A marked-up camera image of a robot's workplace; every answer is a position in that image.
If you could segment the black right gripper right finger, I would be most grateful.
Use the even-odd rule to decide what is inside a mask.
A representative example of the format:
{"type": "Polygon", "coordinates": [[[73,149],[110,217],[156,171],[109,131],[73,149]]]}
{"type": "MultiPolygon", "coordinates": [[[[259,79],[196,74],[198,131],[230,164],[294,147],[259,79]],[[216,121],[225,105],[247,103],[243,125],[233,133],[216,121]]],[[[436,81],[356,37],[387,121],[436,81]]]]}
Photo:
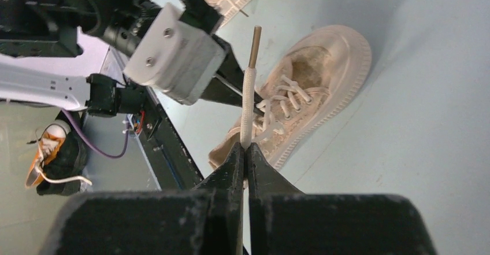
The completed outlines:
{"type": "Polygon", "coordinates": [[[411,201],[395,194],[306,194],[246,151],[252,254],[436,254],[411,201]]]}

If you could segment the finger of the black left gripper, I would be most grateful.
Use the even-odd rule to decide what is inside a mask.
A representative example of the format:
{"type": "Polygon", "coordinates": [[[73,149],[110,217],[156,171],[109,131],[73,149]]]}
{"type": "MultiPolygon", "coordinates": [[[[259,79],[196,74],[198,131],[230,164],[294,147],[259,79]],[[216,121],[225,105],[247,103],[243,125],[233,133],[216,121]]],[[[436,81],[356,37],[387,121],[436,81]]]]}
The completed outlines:
{"type": "Polygon", "coordinates": [[[223,76],[215,75],[201,95],[205,101],[242,107],[242,89],[226,80],[223,76]]]}

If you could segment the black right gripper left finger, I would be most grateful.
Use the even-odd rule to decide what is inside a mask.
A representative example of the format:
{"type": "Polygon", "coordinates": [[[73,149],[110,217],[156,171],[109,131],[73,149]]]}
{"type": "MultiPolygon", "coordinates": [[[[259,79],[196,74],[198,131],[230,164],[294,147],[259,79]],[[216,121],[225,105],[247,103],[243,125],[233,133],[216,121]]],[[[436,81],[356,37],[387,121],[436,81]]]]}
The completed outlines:
{"type": "Polygon", "coordinates": [[[244,254],[244,149],[191,190],[78,194],[41,254],[244,254]]]}

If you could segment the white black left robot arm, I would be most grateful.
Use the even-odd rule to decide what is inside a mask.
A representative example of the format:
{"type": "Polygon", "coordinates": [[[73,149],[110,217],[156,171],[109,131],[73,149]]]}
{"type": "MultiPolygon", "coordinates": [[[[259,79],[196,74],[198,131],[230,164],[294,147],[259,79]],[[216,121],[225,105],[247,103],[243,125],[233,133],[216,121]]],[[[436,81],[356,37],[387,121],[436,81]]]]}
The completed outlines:
{"type": "Polygon", "coordinates": [[[1,100],[112,117],[143,113],[154,88],[183,105],[204,99],[258,113],[251,70],[216,35],[220,12],[205,0],[181,1],[184,10],[151,0],[1,0],[3,55],[75,58],[83,32],[128,57],[123,77],[131,81],[2,70],[1,100]]]}

